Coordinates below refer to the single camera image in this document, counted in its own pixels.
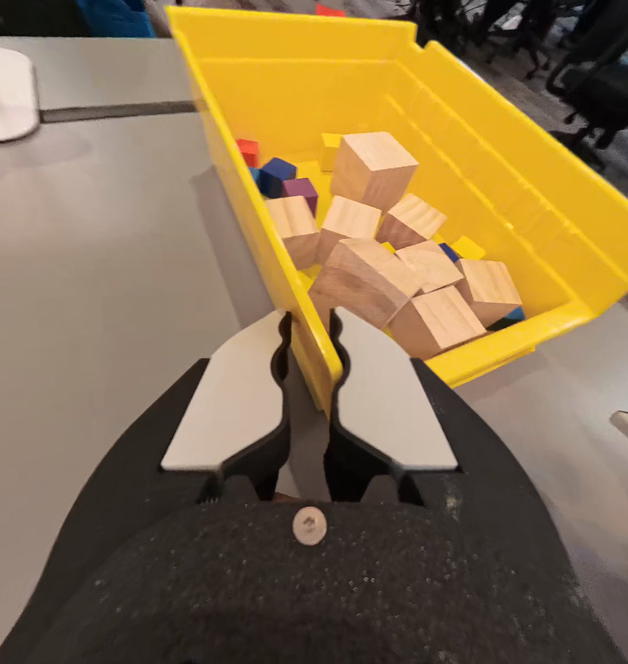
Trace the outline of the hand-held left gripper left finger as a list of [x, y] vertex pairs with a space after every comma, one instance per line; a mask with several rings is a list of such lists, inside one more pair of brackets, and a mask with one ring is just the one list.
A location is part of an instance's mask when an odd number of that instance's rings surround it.
[[167, 472], [199, 472], [218, 486], [243, 476], [274, 500], [291, 450], [289, 374], [292, 314], [275, 310], [215, 350], [160, 462]]

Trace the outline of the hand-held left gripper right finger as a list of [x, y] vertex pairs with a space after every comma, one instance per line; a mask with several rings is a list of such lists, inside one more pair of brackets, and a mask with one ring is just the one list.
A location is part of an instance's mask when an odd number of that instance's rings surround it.
[[330, 311], [342, 361], [332, 391], [325, 479], [334, 502], [359, 502], [376, 477], [395, 492], [412, 475], [456, 473], [459, 461], [412, 358], [345, 307]]

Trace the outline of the pile of wooden coloured cubes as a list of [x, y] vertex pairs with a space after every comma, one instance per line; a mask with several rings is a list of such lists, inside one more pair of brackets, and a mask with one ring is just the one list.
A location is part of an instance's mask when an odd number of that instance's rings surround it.
[[525, 320], [505, 263], [466, 237], [436, 241], [446, 216], [406, 193], [419, 163], [390, 133], [322, 138], [332, 199], [319, 224], [318, 191], [295, 164], [259, 167], [257, 142], [237, 146], [294, 268], [315, 272], [304, 288], [326, 331], [343, 307], [427, 360]]

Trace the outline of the yellow plastic bin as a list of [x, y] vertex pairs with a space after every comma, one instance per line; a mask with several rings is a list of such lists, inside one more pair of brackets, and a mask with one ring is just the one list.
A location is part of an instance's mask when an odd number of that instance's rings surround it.
[[419, 162], [409, 188], [506, 263], [526, 320], [427, 361], [456, 388], [584, 325], [628, 293], [628, 199], [438, 43], [386, 20], [169, 7], [211, 160], [317, 408], [340, 358], [238, 149], [293, 160], [330, 203], [326, 131], [385, 130]]

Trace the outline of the black office chair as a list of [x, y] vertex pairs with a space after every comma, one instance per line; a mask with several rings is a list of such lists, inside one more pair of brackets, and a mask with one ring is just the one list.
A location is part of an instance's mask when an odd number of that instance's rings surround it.
[[599, 151], [628, 128], [628, 65], [620, 63], [627, 50], [628, 1], [611, 1], [545, 85], [572, 110], [565, 124], [576, 117], [586, 120], [575, 133], [552, 130], [550, 135], [598, 173], [606, 167]]
[[525, 50], [532, 67], [526, 79], [548, 71], [550, 56], [544, 40], [555, 22], [554, 1], [479, 1], [481, 12], [469, 16], [475, 1], [413, 1], [407, 18], [417, 25], [417, 43], [433, 40], [454, 54], [469, 45], [491, 47], [485, 62]]

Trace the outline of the blue plastic container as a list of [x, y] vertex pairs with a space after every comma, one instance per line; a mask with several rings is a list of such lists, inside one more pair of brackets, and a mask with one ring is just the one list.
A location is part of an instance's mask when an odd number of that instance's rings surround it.
[[76, 1], [93, 37], [155, 38], [143, 1]]

